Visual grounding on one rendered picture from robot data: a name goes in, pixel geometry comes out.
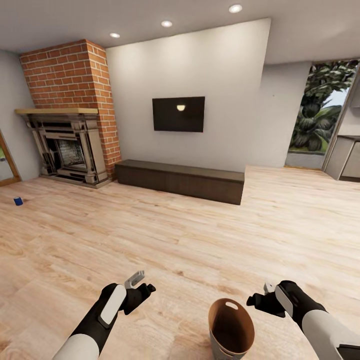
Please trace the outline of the trash can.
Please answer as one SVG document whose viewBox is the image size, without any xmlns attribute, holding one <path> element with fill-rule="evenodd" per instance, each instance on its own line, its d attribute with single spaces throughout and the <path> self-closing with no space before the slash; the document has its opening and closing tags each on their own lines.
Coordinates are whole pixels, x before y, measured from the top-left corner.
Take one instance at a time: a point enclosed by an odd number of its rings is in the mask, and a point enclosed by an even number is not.
<svg viewBox="0 0 360 360">
<path fill-rule="evenodd" d="M 227 302 L 237 305 L 238 309 L 226 305 Z M 254 344 L 253 320 L 233 299 L 216 300 L 209 309 L 208 324 L 215 360 L 240 360 Z"/>
</svg>

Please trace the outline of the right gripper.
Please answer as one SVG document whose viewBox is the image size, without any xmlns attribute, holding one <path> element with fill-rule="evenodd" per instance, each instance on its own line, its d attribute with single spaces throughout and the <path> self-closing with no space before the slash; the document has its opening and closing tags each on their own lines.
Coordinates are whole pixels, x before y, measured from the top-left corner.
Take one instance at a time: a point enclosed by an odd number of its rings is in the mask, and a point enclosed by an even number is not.
<svg viewBox="0 0 360 360">
<path fill-rule="evenodd" d="M 255 293 L 253 296 L 250 296 L 246 302 L 246 305 L 249 307 L 255 306 L 257 310 L 261 310 L 263 312 L 269 313 L 274 316 L 278 316 L 280 318 L 285 318 L 285 312 L 284 311 L 278 311 L 274 306 L 272 305 L 270 301 L 270 295 L 272 293 L 269 293 L 267 295 L 262 295 L 260 293 Z"/>
</svg>

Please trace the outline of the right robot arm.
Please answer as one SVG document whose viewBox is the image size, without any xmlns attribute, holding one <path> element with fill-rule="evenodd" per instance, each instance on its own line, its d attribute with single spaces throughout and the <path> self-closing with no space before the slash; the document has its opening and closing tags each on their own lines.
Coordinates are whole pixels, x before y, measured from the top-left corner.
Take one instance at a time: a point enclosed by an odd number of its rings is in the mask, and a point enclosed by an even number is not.
<svg viewBox="0 0 360 360">
<path fill-rule="evenodd" d="M 360 360 L 360 335 L 328 314 L 322 304 L 294 282 L 265 282 L 263 290 L 264 295 L 255 293 L 246 305 L 280 318 L 286 317 L 286 311 L 304 332 L 319 360 Z"/>
</svg>

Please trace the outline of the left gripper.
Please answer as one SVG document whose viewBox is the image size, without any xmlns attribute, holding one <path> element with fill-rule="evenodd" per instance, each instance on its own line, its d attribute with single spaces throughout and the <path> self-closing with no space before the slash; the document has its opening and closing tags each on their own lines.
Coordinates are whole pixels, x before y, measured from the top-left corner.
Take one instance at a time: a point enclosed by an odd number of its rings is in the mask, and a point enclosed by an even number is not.
<svg viewBox="0 0 360 360">
<path fill-rule="evenodd" d="M 146 283 L 143 283 L 138 288 L 136 289 L 131 288 L 131 290 L 134 294 L 134 300 L 130 308 L 124 310 L 124 314 L 126 316 L 128 316 L 140 304 L 146 301 L 150 297 L 151 293 L 156 291 L 156 288 L 152 284 L 147 285 Z"/>
</svg>

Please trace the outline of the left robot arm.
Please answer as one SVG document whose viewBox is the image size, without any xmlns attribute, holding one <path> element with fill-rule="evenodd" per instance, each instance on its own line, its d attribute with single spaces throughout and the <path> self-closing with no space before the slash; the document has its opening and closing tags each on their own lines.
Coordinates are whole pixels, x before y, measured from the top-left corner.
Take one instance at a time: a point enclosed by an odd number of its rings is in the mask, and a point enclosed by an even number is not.
<svg viewBox="0 0 360 360">
<path fill-rule="evenodd" d="M 98 360 L 119 311 L 128 316 L 156 291 L 146 283 L 135 288 L 145 276 L 144 270 L 137 271 L 124 285 L 107 286 L 52 360 Z"/>
</svg>

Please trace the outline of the can of soda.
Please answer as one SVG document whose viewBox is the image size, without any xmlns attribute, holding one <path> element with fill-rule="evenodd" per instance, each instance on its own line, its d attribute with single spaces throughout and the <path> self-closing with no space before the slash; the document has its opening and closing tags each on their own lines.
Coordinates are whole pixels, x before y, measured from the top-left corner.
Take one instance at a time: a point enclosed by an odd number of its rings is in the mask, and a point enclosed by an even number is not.
<svg viewBox="0 0 360 360">
<path fill-rule="evenodd" d="M 22 201 L 22 199 L 21 199 L 20 197 L 15 197 L 15 198 L 14 198 L 14 201 L 15 201 L 15 204 L 16 204 L 17 206 L 23 205 L 23 201 Z"/>
</svg>

